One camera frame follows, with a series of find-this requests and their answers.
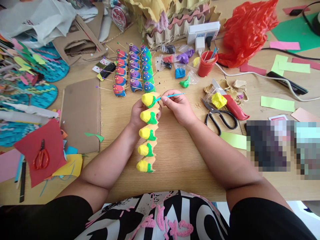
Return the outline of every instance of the pen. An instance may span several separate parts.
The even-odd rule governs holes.
[[[25,183],[26,183],[26,165],[27,165],[26,161],[23,161],[19,203],[22,203],[24,201],[24,188],[25,188]]]

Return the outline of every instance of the cardboard box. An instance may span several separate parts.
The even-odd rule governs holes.
[[[107,53],[79,15],[73,21],[67,36],[57,37],[52,43],[69,66],[75,62],[87,63],[100,60]]]

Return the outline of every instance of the plug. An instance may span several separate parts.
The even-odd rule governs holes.
[[[206,37],[206,43],[207,43],[207,47],[209,48],[210,50],[210,47],[211,47],[211,41],[213,39],[213,36],[210,36],[210,37]]]

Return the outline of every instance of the white plastic bag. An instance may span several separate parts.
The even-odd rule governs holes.
[[[21,40],[30,48],[45,46],[56,37],[66,36],[77,15],[66,1],[33,0],[18,2],[13,8],[0,11],[0,34],[7,40]]]

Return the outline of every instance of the light green paper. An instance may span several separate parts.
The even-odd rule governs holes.
[[[261,96],[261,106],[279,109],[282,111],[294,112],[294,101],[284,100],[281,98],[271,98]]]
[[[235,148],[247,150],[247,136],[228,132],[221,132],[220,137]]]
[[[318,13],[307,15],[309,22],[312,22],[316,15]],[[319,36],[310,30],[303,17],[281,22],[271,32],[278,41],[299,42],[301,50],[288,50],[288,52],[297,53],[320,47]]]
[[[99,141],[102,142],[104,140],[104,137],[99,136],[97,134],[92,134],[92,133],[84,133],[87,137],[91,137],[91,136],[96,136],[97,138],[99,138]]]
[[[310,73],[310,64],[279,62],[279,69],[290,72]]]
[[[276,58],[274,59],[274,63],[273,63],[273,66],[272,66],[271,71],[272,71],[272,72],[275,72],[275,73],[278,73],[280,76],[283,77],[284,70],[280,70],[280,69],[279,69],[279,63],[280,63],[280,62],[287,62],[288,59],[289,59],[289,58],[286,57],[286,56],[276,55]]]

